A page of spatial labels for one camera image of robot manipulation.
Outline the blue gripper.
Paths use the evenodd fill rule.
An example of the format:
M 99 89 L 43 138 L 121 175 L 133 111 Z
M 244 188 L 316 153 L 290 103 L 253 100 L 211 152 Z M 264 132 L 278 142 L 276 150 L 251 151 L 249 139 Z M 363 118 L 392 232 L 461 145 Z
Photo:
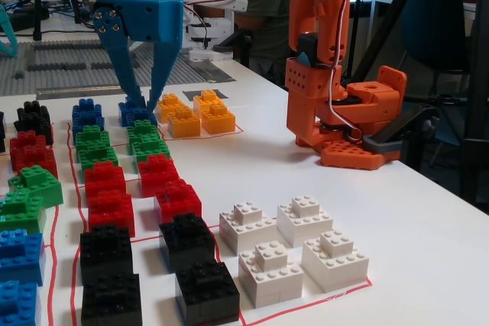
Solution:
M 123 92 L 139 108 L 146 103 L 136 81 L 128 40 L 154 43 L 147 111 L 153 112 L 180 54 L 182 0 L 96 0 L 93 25 Z

